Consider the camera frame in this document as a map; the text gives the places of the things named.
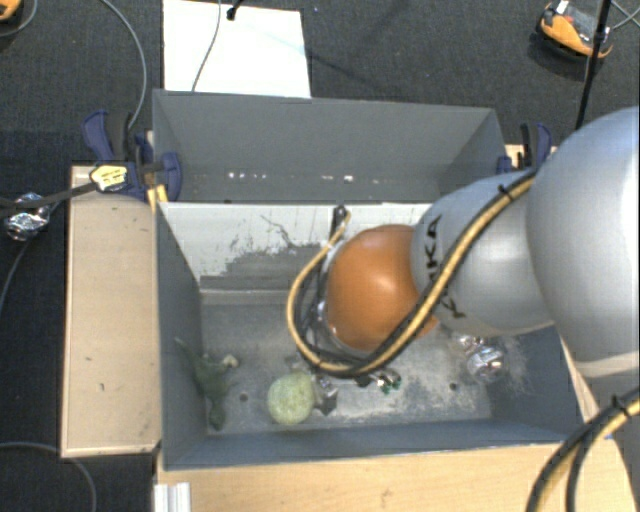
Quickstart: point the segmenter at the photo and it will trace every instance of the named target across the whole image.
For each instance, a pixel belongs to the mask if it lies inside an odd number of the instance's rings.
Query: yellow cable
[[[529,179],[521,182],[519,185],[514,187],[508,193],[505,193],[503,197],[498,199],[491,207],[489,207],[482,215],[476,219],[476,221],[463,233],[461,240],[458,245],[455,247],[451,257],[442,268],[441,273],[433,284],[431,293],[423,302],[418,312],[416,313],[413,320],[409,323],[407,328],[402,332],[402,334],[398,337],[398,339],[379,357],[375,360],[371,361],[367,365],[358,368],[353,372],[354,375],[364,375],[370,373],[371,371],[379,368],[380,366],[384,366],[388,361],[390,361],[396,354],[398,354],[404,346],[409,343],[412,339],[413,334],[420,328],[426,316],[433,310],[438,302],[438,297],[444,291],[445,287],[451,280],[453,273],[456,268],[460,264],[461,260],[464,258],[467,249],[471,246],[471,244],[475,241],[475,239],[480,235],[482,230],[486,228],[486,226],[497,217],[509,204],[515,201],[517,198],[525,194],[533,183],[534,177],[531,176]],[[301,352],[301,354],[314,366],[328,371],[332,373],[340,373],[340,372],[348,372],[352,370],[352,366],[343,363],[334,363],[321,359],[315,352],[313,352],[306,343],[300,337],[295,323],[293,321],[294,317],[294,302],[295,298],[298,294],[298,290],[302,281],[305,277],[313,270],[313,268],[325,257],[325,255],[329,252],[329,249],[333,247],[333,245],[340,239],[343,235],[344,230],[346,229],[346,224],[350,219],[350,215],[348,215],[340,228],[336,230],[334,235],[329,240],[328,244],[323,247],[318,254],[302,269],[298,277],[293,282],[291,289],[289,291],[289,297],[287,299],[287,326],[289,328],[289,332],[293,337],[293,340]]]
[[[287,327],[289,328],[289,332],[291,333],[291,336],[293,337],[293,340],[295,341],[296,346],[298,347],[298,350],[302,353],[305,359],[307,359],[307,361],[309,361],[310,363],[316,366],[321,366],[324,361],[320,359],[315,352],[310,350],[309,347],[307,347],[306,343],[300,338],[300,334],[298,333],[298,329],[296,328],[295,322],[293,320],[295,299],[298,295],[298,290],[300,289],[300,286],[302,285],[302,282],[304,281],[304,279],[311,273],[311,271],[315,268],[315,266],[318,265],[320,261],[322,261],[322,259],[334,247],[334,245],[338,242],[338,240],[340,240],[345,230],[347,229],[347,224],[349,223],[350,220],[351,220],[351,212],[347,211],[345,214],[344,220],[342,221],[340,226],[338,226],[335,233],[329,239],[327,244],[322,249],[320,249],[320,251],[311,259],[309,263],[305,265],[305,267],[300,271],[296,279],[293,281],[293,284],[291,285],[291,289],[289,290],[289,296],[287,297],[286,313],[287,313]],[[334,371],[343,371],[343,370],[348,370],[350,368],[347,365],[332,365],[331,363],[328,363],[328,362],[324,362],[324,365],[335,367]]]
[[[631,404],[627,407],[627,413],[629,416],[638,416],[640,414],[640,399],[631,402]],[[628,418],[624,412],[620,412],[613,416],[609,423],[602,429],[602,431],[595,438],[593,446],[602,441],[605,437],[610,436],[614,432],[616,432],[622,425],[627,422]],[[550,474],[547,480],[547,485],[542,489],[540,500],[538,501],[538,505],[536,507],[536,512],[541,512],[543,510],[543,505],[549,498],[549,495],[555,489],[556,484],[566,475],[567,471],[573,464],[573,459],[576,456],[576,452],[580,444],[574,446],[571,451],[567,454],[565,460],[559,464]]]

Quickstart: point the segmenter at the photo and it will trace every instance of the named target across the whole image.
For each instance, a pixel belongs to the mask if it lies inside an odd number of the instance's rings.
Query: shiny metal part
[[[338,405],[338,388],[327,375],[314,375],[313,390],[316,394],[316,409],[327,416]]]
[[[399,389],[402,384],[402,377],[392,368],[383,368],[373,373],[372,377],[385,395],[393,389]]]
[[[26,201],[37,201],[42,196],[28,192],[16,199],[16,204]],[[4,228],[7,235],[18,242],[26,242],[42,231],[49,224],[51,217],[51,206],[41,206],[40,208],[16,213],[11,217],[4,219]]]
[[[498,339],[466,334],[453,334],[453,338],[467,356],[467,370],[478,382],[490,384],[509,372],[507,350]]]

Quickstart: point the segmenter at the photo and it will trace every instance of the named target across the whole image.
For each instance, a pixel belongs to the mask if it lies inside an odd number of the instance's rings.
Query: blue clamp
[[[551,154],[551,148],[553,147],[553,139],[551,138],[551,130],[542,123],[537,123],[538,129],[538,142],[536,144],[536,166],[538,169],[543,162]]]
[[[127,150],[128,118],[128,113],[119,111],[109,114],[106,110],[98,110],[89,115],[82,123],[85,144],[95,153],[99,164],[119,162],[126,166],[129,184],[119,194],[145,202],[150,186],[145,183],[144,175],[153,172],[155,183],[166,186],[169,201],[176,201],[182,188],[178,155],[168,151],[162,154],[160,162],[154,163],[153,148],[144,134],[140,133],[135,136],[136,152],[132,161]]]

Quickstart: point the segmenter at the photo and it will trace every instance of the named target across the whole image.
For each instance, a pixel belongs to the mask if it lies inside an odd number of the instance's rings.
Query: orange device
[[[591,57],[593,54],[596,19],[573,6],[568,0],[556,0],[547,5],[538,29],[545,41],[570,57]],[[606,27],[598,58],[609,55],[613,46]]]
[[[0,21],[11,18],[20,7],[22,0],[0,0]]]

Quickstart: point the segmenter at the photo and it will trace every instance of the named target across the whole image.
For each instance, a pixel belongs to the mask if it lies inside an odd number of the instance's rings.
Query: green toy dinosaur
[[[229,390],[225,374],[229,368],[238,366],[238,360],[232,355],[227,355],[221,362],[215,362],[209,354],[197,355],[180,338],[174,338],[174,340],[189,361],[198,391],[211,403],[209,424],[214,429],[221,430],[226,419],[223,402]]]

